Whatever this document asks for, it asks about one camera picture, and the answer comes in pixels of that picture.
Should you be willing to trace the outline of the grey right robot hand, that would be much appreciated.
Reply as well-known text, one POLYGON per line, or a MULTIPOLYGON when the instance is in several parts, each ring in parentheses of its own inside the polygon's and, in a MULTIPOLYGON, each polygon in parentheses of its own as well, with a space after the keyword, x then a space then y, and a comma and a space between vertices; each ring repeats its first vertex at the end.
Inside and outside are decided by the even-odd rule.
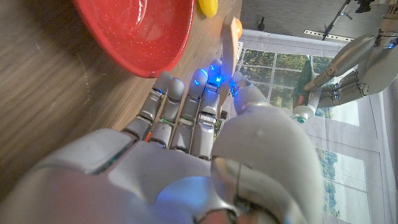
POLYGON ((317 152, 236 72, 236 116, 214 136, 220 60, 189 90, 161 72, 122 130, 99 129, 33 166, 1 203, 2 223, 321 223, 317 152))

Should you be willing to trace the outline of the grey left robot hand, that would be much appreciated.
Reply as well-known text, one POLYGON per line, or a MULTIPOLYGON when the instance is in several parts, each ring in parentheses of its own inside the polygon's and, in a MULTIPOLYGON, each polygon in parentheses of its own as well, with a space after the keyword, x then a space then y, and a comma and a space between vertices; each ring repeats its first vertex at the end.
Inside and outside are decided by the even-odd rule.
POLYGON ((397 19, 384 18, 376 33, 345 45, 304 90, 321 87, 319 107, 325 108, 379 93, 396 78, 397 19))

